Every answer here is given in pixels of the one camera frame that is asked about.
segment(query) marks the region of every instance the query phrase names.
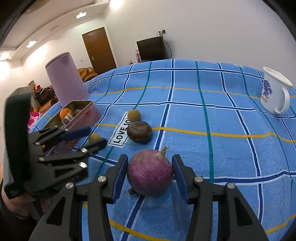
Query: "container lid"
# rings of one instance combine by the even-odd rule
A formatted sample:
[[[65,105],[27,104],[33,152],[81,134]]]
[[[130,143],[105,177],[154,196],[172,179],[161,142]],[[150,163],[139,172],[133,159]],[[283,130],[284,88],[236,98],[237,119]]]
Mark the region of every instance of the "container lid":
[[[275,78],[279,82],[283,83],[287,87],[290,87],[290,88],[293,87],[293,84],[285,76],[283,76],[280,72],[277,72],[277,71],[267,68],[267,67],[263,67],[263,69],[267,74],[269,74],[271,77]]]
[[[55,61],[56,59],[58,59],[59,57],[63,56],[63,55],[66,55],[66,54],[70,54],[69,52],[65,52],[65,53],[61,53],[59,54],[58,56],[55,56],[52,60],[50,60],[46,65],[45,67],[47,67],[50,63],[52,63],[53,61]]]

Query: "small yellow-green ball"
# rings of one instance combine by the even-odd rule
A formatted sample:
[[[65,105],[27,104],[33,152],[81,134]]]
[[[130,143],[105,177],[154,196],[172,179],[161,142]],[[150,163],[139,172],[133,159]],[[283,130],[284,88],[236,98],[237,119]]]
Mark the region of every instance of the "small yellow-green ball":
[[[89,142],[96,142],[100,139],[100,135],[98,133],[93,133],[89,136]]]
[[[141,113],[136,109],[132,109],[128,112],[128,119],[130,121],[139,121],[141,119]]]

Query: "mug rim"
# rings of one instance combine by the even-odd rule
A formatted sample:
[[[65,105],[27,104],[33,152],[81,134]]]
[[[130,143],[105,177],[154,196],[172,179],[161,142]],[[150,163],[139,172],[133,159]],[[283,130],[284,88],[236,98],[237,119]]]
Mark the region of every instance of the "mug rim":
[[[288,80],[285,76],[283,76],[280,72],[277,72],[268,67],[263,67],[263,69],[264,69],[264,72],[266,72],[268,75],[275,78],[279,82],[283,83],[287,87],[290,87],[290,88],[293,87],[293,84],[291,83],[291,81]]]

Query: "white wall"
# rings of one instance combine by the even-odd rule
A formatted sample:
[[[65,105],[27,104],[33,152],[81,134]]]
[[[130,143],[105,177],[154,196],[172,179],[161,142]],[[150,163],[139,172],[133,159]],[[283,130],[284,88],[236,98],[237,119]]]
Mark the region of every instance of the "white wall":
[[[165,29],[173,58],[266,66],[296,86],[296,42],[261,0],[123,0],[104,15],[119,66],[136,61],[136,41]]]
[[[27,81],[34,80],[36,85],[41,86],[50,85],[45,65],[52,58],[63,52],[71,54],[77,68],[91,67],[82,34],[101,27],[106,28],[104,17],[103,15],[98,15],[96,18],[84,19],[84,22],[81,24],[59,30],[50,39],[46,39],[41,47],[22,60]]]
[[[3,113],[5,100],[16,88],[27,85],[28,83],[23,78],[20,61],[0,62],[0,163],[3,162],[3,153],[5,148],[3,136]]]

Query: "pink bottle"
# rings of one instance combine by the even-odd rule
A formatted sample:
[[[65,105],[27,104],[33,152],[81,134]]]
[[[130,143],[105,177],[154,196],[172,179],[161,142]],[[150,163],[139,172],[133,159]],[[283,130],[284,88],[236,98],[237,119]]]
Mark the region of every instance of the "pink bottle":
[[[70,101],[87,98],[88,91],[69,52],[54,57],[45,69],[62,107]]]

